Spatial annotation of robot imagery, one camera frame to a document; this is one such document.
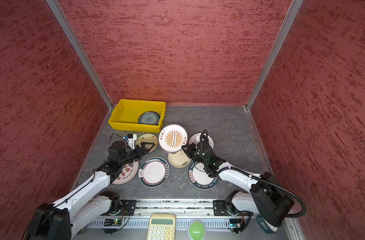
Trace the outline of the white plate with quatrefoil design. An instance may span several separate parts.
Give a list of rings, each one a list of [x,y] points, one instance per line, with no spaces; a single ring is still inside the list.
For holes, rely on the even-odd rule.
[[[197,147],[200,146],[199,142],[200,142],[200,135],[201,133],[195,133],[193,134],[190,138],[189,138],[189,141],[188,141],[188,144],[191,145],[191,144],[195,144]],[[209,145],[212,149],[214,149],[215,147],[215,144],[214,144],[214,141],[212,139],[211,136],[207,136],[208,138],[208,141],[209,141]]]

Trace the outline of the white plate orange sunburst design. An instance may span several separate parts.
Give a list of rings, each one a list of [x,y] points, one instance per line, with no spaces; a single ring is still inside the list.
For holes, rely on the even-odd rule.
[[[158,136],[158,145],[167,153],[177,153],[188,142],[188,133],[181,125],[165,126]]]

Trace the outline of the blue floral rimmed plate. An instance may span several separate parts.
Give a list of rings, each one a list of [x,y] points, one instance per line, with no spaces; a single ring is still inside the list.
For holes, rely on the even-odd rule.
[[[141,125],[158,125],[161,119],[161,115],[158,112],[148,111],[140,115],[138,118],[138,124]]]

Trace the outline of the white plate dark green rim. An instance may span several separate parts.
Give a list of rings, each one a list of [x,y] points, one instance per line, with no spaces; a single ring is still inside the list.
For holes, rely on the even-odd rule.
[[[162,126],[163,119],[164,119],[164,114],[159,114],[159,121],[158,121],[159,126]]]

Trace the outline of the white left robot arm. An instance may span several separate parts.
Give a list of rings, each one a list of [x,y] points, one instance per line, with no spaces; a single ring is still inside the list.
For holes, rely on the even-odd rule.
[[[118,212],[119,195],[105,188],[119,177],[125,165],[139,161],[154,148],[154,143],[141,143],[134,148],[113,143],[107,161],[88,180],[63,198],[52,204],[44,203],[35,210],[22,239],[70,240],[98,216]]]

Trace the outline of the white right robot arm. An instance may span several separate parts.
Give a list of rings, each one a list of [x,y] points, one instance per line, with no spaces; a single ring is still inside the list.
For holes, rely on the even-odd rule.
[[[231,197],[231,204],[237,211],[260,214],[273,227],[280,227],[294,206],[294,194],[280,186],[270,173],[262,175],[250,173],[237,168],[216,156],[208,143],[183,145],[182,151],[190,159],[202,163],[204,171],[210,178],[219,178],[230,182],[251,195],[251,201],[241,200],[240,194]]]

